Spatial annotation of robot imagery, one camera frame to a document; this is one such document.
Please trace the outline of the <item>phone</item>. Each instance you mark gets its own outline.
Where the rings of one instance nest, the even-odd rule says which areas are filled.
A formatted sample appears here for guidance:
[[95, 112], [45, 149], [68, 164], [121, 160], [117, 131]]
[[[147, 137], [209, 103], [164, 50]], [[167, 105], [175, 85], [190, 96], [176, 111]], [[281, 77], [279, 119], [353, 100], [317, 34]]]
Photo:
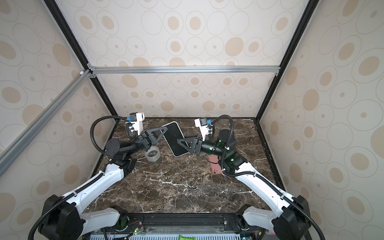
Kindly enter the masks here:
[[168, 131], [164, 134], [164, 138], [175, 157], [188, 154], [181, 146], [178, 145], [177, 139], [183, 139], [184, 135], [176, 121], [164, 125], [168, 127]]

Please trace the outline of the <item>pink phone case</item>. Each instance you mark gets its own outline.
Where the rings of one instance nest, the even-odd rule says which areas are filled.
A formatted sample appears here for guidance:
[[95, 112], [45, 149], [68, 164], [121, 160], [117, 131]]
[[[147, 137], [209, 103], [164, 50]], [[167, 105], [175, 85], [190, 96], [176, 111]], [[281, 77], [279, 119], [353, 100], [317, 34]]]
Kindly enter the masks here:
[[208, 155], [208, 162], [210, 163], [213, 175], [221, 175], [223, 173], [219, 164], [218, 156]]

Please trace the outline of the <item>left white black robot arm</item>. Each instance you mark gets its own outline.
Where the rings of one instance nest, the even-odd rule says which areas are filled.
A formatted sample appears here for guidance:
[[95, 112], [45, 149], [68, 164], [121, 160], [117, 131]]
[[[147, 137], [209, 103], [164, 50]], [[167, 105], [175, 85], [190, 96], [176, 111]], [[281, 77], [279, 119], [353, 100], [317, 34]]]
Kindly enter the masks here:
[[[132, 142], [110, 139], [105, 148], [100, 148], [95, 139], [97, 124], [107, 119], [122, 120], [126, 133]], [[122, 212], [116, 208], [85, 214], [84, 210], [105, 190], [127, 177], [135, 168], [137, 160], [131, 155], [144, 150], [150, 152], [168, 132], [168, 127], [143, 129], [143, 114], [134, 113], [129, 117], [105, 116], [93, 122], [90, 137], [94, 147], [111, 160], [104, 170], [74, 190], [62, 195], [52, 195], [44, 204], [41, 217], [32, 226], [28, 239], [34, 239], [39, 232], [49, 240], [76, 240], [80, 236], [105, 227], [116, 225]]]

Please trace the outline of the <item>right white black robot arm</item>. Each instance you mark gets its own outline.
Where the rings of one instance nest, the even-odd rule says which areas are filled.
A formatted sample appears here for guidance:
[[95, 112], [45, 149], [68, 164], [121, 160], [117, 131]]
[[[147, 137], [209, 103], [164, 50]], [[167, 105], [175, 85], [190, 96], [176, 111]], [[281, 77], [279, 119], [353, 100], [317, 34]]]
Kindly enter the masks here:
[[206, 153], [218, 157], [222, 174], [234, 177], [256, 193], [269, 207], [269, 211], [247, 207], [241, 214], [246, 226], [256, 226], [272, 231], [280, 240], [300, 240], [314, 228], [321, 240], [325, 235], [312, 219], [308, 201], [294, 197], [265, 178], [236, 149], [233, 119], [222, 115], [213, 121], [195, 120], [200, 134], [184, 137], [180, 128], [173, 134], [175, 141], [190, 154]]

